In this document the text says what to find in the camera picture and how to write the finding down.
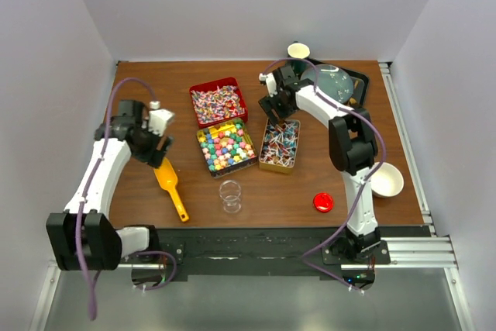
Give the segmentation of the yellow plastic scoop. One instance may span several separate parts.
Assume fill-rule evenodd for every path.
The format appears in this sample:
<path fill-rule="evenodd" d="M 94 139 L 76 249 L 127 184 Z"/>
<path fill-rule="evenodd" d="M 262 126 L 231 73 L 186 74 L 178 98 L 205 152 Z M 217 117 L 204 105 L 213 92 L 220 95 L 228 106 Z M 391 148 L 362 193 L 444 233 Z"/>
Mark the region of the yellow plastic scoop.
<path fill-rule="evenodd" d="M 179 219 L 182 222 L 187 222 L 190 219 L 189 214 L 177 191 L 178 176 L 171 162 L 165 157 L 162 164 L 154 170 L 154 174 L 158 185 L 169 194 Z"/>

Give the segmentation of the gold tin of lollipops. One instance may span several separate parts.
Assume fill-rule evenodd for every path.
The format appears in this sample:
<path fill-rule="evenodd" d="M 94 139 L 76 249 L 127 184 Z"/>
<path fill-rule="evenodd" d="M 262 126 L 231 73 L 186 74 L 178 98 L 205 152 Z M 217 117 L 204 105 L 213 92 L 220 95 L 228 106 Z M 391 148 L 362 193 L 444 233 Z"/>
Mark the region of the gold tin of lollipops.
<path fill-rule="evenodd" d="M 263 171 L 290 174 L 298 153 L 301 123 L 288 119 L 273 125 L 267 120 L 259 153 L 259 168 Z"/>

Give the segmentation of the tin of star candies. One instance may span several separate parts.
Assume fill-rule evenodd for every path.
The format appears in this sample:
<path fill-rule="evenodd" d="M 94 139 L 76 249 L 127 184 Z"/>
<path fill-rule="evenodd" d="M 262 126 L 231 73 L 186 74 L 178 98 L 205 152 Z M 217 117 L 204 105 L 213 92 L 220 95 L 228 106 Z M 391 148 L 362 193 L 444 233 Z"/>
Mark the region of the tin of star candies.
<path fill-rule="evenodd" d="M 220 178 L 255 165 L 258 155 L 242 119 L 231 119 L 199 129 L 196 140 L 208 172 Z"/>

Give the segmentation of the red tin swirl lollipops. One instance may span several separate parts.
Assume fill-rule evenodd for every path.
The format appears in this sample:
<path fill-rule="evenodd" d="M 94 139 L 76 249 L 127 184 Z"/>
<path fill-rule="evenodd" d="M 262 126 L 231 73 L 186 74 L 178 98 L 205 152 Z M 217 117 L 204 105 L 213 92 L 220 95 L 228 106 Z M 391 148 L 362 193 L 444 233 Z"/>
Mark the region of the red tin swirl lollipops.
<path fill-rule="evenodd" d="M 234 77 L 197 84 L 189 88 L 200 129 L 229 119 L 248 120 L 248 110 Z"/>

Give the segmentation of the clear plastic jar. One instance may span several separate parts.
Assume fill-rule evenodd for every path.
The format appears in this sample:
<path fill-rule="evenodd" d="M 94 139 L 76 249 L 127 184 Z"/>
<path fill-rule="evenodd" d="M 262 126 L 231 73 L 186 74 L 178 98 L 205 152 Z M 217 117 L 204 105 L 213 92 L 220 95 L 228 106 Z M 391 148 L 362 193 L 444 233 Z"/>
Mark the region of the clear plastic jar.
<path fill-rule="evenodd" d="M 241 210 L 241 185 L 234 180 L 226 180 L 219 186 L 219 197 L 222 208 L 228 213 L 237 213 Z"/>

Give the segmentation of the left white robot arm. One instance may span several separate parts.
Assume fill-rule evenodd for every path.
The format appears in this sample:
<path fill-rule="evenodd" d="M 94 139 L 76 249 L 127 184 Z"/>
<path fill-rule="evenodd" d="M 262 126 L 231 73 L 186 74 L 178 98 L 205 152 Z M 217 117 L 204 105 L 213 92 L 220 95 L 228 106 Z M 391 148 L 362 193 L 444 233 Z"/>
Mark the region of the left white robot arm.
<path fill-rule="evenodd" d="M 64 210 L 52 213 L 46 231 L 58 267 L 64 271 L 112 271 L 134 254 L 144 263 L 160 256 L 152 225 L 115 229 L 109 210 L 124 167 L 131 159 L 158 168 L 173 140 L 166 136 L 173 112 L 159 102 L 122 100 L 95 130 L 88 168 Z"/>

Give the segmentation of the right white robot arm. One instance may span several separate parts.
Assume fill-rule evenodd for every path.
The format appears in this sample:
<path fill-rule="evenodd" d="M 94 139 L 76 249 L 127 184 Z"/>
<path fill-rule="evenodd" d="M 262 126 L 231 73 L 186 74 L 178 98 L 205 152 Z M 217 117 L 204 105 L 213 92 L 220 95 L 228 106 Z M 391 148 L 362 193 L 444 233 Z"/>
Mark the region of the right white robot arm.
<path fill-rule="evenodd" d="M 348 215 L 343 226 L 319 246 L 363 263 L 381 242 L 371 177 L 382 165 L 375 157 L 384 140 L 369 112 L 336 101 L 313 80 L 299 78 L 290 65 L 259 74 L 259 82 L 267 89 L 259 105 L 271 124 L 304 111 L 327 128 L 329 157 L 343 178 Z"/>

